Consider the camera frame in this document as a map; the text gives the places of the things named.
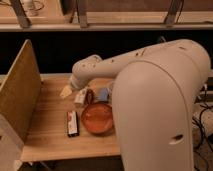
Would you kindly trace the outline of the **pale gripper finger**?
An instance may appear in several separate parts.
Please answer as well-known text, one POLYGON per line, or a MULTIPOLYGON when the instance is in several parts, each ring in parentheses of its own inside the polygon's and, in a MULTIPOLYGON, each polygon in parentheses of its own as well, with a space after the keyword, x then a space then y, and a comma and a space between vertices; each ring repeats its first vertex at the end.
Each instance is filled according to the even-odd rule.
POLYGON ((63 90, 61 91, 60 97, 61 97, 62 99, 64 99, 64 98, 68 97, 68 96, 71 95, 71 94, 72 94, 72 88, 71 88, 71 86, 70 86, 70 85, 66 85, 66 86, 63 88, 63 90))

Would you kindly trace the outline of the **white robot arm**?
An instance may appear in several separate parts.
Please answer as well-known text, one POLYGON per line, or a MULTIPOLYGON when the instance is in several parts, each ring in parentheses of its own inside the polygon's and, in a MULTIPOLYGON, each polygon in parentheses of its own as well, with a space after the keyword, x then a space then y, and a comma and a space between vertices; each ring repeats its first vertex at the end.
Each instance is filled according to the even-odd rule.
POLYGON ((76 62, 69 90, 112 78, 112 110, 125 171, 194 171, 192 115, 211 71, 199 43, 180 39, 106 60, 76 62))

